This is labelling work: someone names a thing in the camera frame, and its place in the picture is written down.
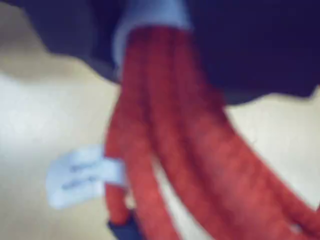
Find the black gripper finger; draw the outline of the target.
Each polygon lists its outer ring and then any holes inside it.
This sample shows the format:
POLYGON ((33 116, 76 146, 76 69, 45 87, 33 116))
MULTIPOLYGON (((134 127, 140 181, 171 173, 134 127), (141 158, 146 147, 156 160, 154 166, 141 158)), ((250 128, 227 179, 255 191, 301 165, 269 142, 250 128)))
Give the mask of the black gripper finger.
POLYGON ((16 0, 44 46, 75 57, 102 77, 117 82, 113 38, 125 0, 16 0))
POLYGON ((187 0, 208 81, 229 105, 277 93, 308 98, 320 83, 317 0, 187 0))

